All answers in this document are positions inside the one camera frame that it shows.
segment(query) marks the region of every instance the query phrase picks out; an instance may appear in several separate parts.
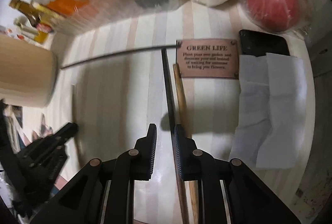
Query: wooden stick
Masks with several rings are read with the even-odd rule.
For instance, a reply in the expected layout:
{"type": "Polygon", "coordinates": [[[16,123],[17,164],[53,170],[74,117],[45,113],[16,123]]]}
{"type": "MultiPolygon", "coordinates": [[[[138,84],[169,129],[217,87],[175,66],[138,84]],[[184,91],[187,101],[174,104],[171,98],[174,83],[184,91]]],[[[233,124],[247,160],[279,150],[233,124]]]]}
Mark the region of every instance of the wooden stick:
{"type": "MultiPolygon", "coordinates": [[[[178,64],[173,65],[173,71],[174,71],[174,77],[175,77],[176,95],[178,97],[181,125],[183,126],[183,128],[185,130],[186,137],[191,138],[192,131],[191,131],[190,123],[189,123],[189,119],[188,119],[186,97],[185,97],[185,92],[183,89],[183,83],[182,83],[180,69],[179,69],[178,64]]],[[[191,205],[193,208],[194,224],[198,224],[198,185],[197,185],[197,181],[189,181],[189,191],[190,191],[191,205]]]]}

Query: red ball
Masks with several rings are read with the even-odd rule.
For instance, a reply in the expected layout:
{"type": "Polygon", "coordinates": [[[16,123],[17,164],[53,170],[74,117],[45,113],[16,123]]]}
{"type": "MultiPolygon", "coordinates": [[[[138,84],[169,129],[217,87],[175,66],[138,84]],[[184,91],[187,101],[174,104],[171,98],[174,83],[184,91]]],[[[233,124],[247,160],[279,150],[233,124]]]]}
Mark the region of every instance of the red ball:
{"type": "Polygon", "coordinates": [[[250,16],[269,31],[283,32],[299,21],[298,0],[247,0],[247,2],[250,16]]]}

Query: black metal rod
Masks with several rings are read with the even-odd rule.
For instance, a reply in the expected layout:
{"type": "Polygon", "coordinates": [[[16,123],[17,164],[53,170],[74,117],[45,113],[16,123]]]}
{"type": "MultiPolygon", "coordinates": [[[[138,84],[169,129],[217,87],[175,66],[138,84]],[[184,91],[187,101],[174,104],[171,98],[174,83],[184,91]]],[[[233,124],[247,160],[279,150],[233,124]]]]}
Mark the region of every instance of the black metal rod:
{"type": "Polygon", "coordinates": [[[164,70],[169,126],[171,128],[171,134],[174,135],[174,129],[175,129],[174,98],[173,98],[173,92],[172,92],[172,81],[171,81],[171,74],[169,71],[167,51],[165,49],[161,50],[161,58],[162,58],[163,70],[164,70]]]}
{"type": "MultiPolygon", "coordinates": [[[[168,118],[169,118],[169,126],[171,129],[171,140],[172,140],[173,157],[174,157],[174,163],[175,163],[176,162],[176,150],[175,150],[175,135],[174,135],[174,129],[175,129],[174,98],[173,98],[172,81],[171,81],[171,74],[169,71],[166,49],[161,50],[161,58],[162,58],[162,62],[163,62],[168,118]]],[[[188,213],[188,205],[187,205],[187,200],[186,200],[185,184],[180,178],[180,174],[179,174],[177,165],[175,165],[175,174],[176,174],[176,183],[177,183],[178,193],[179,193],[182,222],[183,222],[183,224],[189,224],[189,213],[188,213]]]]}
{"type": "Polygon", "coordinates": [[[137,49],[131,49],[131,50],[123,50],[123,51],[117,51],[115,53],[110,53],[110,54],[104,54],[101,56],[96,56],[96,57],[92,57],[89,59],[85,59],[82,61],[78,61],[69,65],[65,65],[63,67],[61,67],[61,70],[65,70],[68,69],[70,67],[74,67],[74,66],[78,66],[78,65],[83,65],[83,64],[87,64],[87,63],[91,63],[91,62],[95,62],[98,60],[102,60],[102,59],[107,59],[110,57],[114,57],[114,56],[119,56],[119,55],[126,55],[126,54],[135,54],[135,53],[141,53],[144,51],[153,51],[153,50],[161,50],[161,49],[176,49],[178,48],[179,45],[162,45],[162,46],[150,46],[150,47],[143,47],[143,48],[137,48],[137,49]]]}

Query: white cylinder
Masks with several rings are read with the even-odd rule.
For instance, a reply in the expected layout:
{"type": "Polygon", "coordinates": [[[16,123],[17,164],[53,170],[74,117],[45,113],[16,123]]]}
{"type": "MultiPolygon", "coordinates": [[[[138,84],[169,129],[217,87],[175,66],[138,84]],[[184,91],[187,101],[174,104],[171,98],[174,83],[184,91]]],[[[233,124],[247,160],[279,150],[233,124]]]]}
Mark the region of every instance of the white cylinder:
{"type": "Polygon", "coordinates": [[[44,107],[57,73],[49,50],[0,34],[0,99],[17,106],[44,107]]]}

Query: black phone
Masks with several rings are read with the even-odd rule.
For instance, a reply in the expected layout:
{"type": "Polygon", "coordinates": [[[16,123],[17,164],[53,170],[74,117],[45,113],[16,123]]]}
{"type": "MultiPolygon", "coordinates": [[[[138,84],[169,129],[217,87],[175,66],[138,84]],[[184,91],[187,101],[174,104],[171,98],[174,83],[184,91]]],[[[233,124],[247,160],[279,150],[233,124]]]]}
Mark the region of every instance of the black phone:
{"type": "Polygon", "coordinates": [[[240,30],[242,54],[265,56],[266,53],[289,55],[286,39],[279,35],[240,30]]]}

